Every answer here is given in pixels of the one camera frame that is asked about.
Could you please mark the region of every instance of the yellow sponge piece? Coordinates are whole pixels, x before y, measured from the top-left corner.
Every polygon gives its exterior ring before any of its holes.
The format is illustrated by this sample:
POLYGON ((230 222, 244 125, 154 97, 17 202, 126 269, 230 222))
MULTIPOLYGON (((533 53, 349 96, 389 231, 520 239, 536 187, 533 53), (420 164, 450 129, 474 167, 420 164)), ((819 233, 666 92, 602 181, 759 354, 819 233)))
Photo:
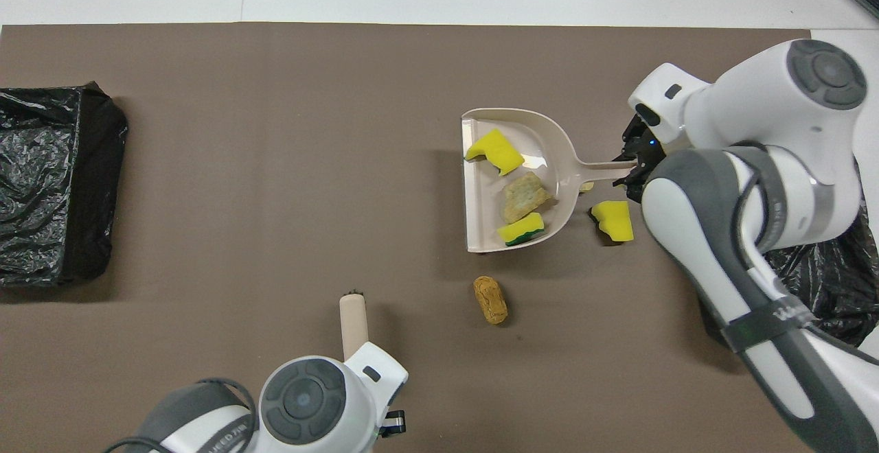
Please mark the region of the yellow sponge piece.
POLYGON ((627 200, 605 200, 593 206, 591 212, 599 221, 599 230, 609 235, 611 240, 628 242, 635 238, 627 200))
POLYGON ((489 162, 492 162, 492 165, 500 169, 501 175, 509 174, 525 162, 522 155, 496 128, 473 143, 473 146, 467 150, 464 159, 471 160, 483 155, 489 162))
POLYGON ((529 240, 536 233, 543 231, 543 218, 540 213, 528 213, 527 216, 515 222, 497 229, 503 243, 515 246, 529 240))

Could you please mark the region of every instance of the dustpan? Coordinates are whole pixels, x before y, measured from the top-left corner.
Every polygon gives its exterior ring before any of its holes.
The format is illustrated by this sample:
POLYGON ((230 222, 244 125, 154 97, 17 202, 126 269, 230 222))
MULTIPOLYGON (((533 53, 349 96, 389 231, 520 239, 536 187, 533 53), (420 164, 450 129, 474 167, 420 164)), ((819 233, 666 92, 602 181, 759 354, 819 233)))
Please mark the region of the dustpan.
POLYGON ((464 161, 467 250, 471 253, 508 251, 547 240, 562 230, 571 218, 583 184, 625 177, 635 164, 631 161, 580 161, 568 134, 552 118, 517 108, 476 108, 464 113, 461 116, 461 155, 493 128, 500 130, 525 162, 500 177, 487 160, 464 161), (501 216, 505 202, 503 186, 527 172, 534 172, 555 200, 537 209, 543 217, 545 231, 522 244, 506 246, 497 234, 497 229, 506 224, 501 216))

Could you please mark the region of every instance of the black plastic bag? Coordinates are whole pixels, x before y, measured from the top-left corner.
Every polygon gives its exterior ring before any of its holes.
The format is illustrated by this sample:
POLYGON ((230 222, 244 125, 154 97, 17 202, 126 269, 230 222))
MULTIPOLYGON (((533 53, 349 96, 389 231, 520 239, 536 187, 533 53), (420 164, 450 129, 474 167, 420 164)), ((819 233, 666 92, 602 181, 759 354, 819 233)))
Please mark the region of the black plastic bag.
POLYGON ((879 323, 879 256, 864 202, 841 236, 770 251, 765 257, 827 334, 858 346, 879 323))
POLYGON ((104 272, 127 134, 94 82, 0 89, 0 288, 104 272))

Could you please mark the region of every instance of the brown mat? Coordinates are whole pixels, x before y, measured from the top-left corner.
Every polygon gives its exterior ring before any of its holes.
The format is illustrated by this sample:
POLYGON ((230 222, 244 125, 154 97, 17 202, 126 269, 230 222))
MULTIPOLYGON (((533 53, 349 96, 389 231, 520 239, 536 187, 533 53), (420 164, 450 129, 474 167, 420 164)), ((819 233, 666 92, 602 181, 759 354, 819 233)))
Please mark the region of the brown mat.
POLYGON ((408 433, 376 451, 805 451, 701 329, 633 210, 602 246, 581 197, 545 243, 464 247, 459 116, 556 119, 581 159, 619 152, 635 85, 672 61, 715 80, 805 31, 399 25, 4 27, 0 86, 96 80, 130 119, 108 272, 0 305, 2 450, 98 451, 174 388, 255 394, 341 356, 339 297, 411 373, 408 433), (481 318, 492 275, 512 312, 481 318))

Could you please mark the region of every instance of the brown peanut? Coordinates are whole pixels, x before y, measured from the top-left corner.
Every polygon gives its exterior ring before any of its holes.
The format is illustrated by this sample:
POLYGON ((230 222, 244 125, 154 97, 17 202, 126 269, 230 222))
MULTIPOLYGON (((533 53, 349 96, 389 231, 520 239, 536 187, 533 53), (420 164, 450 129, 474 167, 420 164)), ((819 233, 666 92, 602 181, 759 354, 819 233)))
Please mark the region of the brown peanut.
POLYGON ((486 321, 493 325, 499 325, 506 319, 506 301, 500 285, 490 276, 480 276, 473 281, 473 291, 477 295, 479 307, 483 310, 486 321))

